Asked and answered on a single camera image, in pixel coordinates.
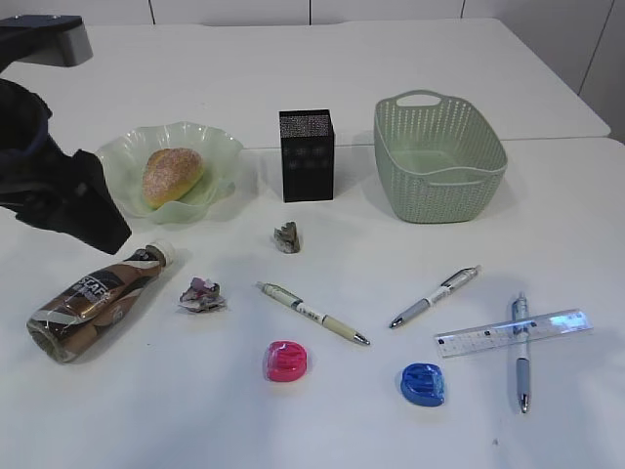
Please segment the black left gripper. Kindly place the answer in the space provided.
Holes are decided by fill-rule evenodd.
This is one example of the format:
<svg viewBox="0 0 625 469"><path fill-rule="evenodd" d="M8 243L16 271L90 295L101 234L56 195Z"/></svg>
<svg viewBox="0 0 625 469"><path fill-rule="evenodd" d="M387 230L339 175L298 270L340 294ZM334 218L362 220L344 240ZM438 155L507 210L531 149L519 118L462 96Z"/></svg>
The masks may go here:
<svg viewBox="0 0 625 469"><path fill-rule="evenodd" d="M110 196L103 166L83 149L64 154L50 136L51 117L38 95L1 81L1 205L32 228L115 254L132 232Z"/></svg>

